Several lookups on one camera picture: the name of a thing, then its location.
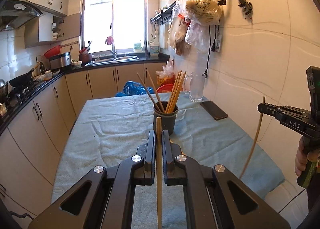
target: smartphone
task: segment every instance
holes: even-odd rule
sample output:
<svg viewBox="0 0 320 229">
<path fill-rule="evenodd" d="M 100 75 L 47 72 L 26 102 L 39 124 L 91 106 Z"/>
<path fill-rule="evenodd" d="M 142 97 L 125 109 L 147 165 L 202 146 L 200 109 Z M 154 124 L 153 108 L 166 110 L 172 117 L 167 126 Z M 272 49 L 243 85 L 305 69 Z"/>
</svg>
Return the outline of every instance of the smartphone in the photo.
<svg viewBox="0 0 320 229">
<path fill-rule="evenodd" d="M 200 105 L 216 120 L 222 120 L 228 117 L 213 101 L 203 101 Z"/>
</svg>

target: frying pan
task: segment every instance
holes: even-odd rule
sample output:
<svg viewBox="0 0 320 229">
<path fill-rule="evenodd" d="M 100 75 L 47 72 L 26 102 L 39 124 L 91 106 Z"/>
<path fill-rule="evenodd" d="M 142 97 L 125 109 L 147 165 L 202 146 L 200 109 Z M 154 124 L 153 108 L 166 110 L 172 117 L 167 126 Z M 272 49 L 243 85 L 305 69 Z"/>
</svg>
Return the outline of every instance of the frying pan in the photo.
<svg viewBox="0 0 320 229">
<path fill-rule="evenodd" d="M 26 74 L 22 74 L 12 80 L 9 81 L 10 85 L 12 87 L 18 87 L 18 86 L 22 86 L 22 85 L 26 85 L 30 82 L 31 76 L 33 71 L 40 65 L 40 62 L 38 62 L 36 64 L 35 67 L 33 67 L 29 72 L 27 72 Z"/>
</svg>

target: metal screw cap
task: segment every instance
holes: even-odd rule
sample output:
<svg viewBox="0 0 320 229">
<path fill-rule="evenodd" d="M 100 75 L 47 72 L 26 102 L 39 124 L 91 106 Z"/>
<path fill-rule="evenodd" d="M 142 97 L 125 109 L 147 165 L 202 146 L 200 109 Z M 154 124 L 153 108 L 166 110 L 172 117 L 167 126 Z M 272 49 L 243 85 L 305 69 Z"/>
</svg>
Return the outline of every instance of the metal screw cap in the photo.
<svg viewBox="0 0 320 229">
<path fill-rule="evenodd" d="M 177 156 L 177 160 L 180 162 L 183 162 L 183 161 L 187 160 L 187 157 L 185 155 L 179 155 L 179 156 Z"/>
<path fill-rule="evenodd" d="M 140 160 L 142 160 L 142 157 L 139 156 L 139 155 L 134 155 L 134 156 L 131 158 L 131 160 L 132 160 L 133 162 L 139 162 Z"/>
<path fill-rule="evenodd" d="M 103 166 L 95 166 L 93 171 L 95 171 L 95 173 L 101 173 L 104 170 Z"/>
<path fill-rule="evenodd" d="M 224 172 L 226 170 L 226 168 L 224 167 L 224 165 L 216 165 L 214 167 L 214 169 L 217 171 L 217 172 Z"/>
</svg>

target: light blue towel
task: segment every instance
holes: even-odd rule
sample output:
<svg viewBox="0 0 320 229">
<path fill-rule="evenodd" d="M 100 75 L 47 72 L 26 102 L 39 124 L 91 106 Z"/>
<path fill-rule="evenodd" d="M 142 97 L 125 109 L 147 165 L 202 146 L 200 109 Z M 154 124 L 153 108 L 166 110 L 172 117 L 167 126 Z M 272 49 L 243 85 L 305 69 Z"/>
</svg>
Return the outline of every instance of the light blue towel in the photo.
<svg viewBox="0 0 320 229">
<path fill-rule="evenodd" d="M 166 101 L 169 94 L 160 97 Z M 239 176 L 253 142 L 249 135 L 230 118 L 215 121 L 186 94 L 180 94 L 177 104 L 172 142 L 200 164 L 223 164 Z M 112 167 L 134 155 L 137 147 L 147 142 L 152 129 L 153 104 L 148 95 L 87 101 L 61 156 L 52 201 L 94 166 Z M 264 198 L 283 181 L 281 170 L 256 145 L 243 182 Z M 163 228 L 187 228 L 182 186 L 163 183 L 162 214 Z M 157 228 L 156 180 L 152 186 L 137 186 L 132 228 Z"/>
</svg>

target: glass pitcher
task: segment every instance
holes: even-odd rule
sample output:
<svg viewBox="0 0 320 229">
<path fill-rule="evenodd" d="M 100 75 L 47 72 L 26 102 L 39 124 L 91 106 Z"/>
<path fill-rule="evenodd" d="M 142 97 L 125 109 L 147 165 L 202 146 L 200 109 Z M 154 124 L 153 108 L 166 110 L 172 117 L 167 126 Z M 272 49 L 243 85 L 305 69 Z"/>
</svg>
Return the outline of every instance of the glass pitcher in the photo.
<svg viewBox="0 0 320 229">
<path fill-rule="evenodd" d="M 190 79 L 190 86 L 188 88 L 186 82 Z M 189 99 L 193 102 L 202 101 L 203 90 L 204 90 L 205 74 L 187 75 L 183 82 L 183 91 L 189 93 Z"/>
</svg>

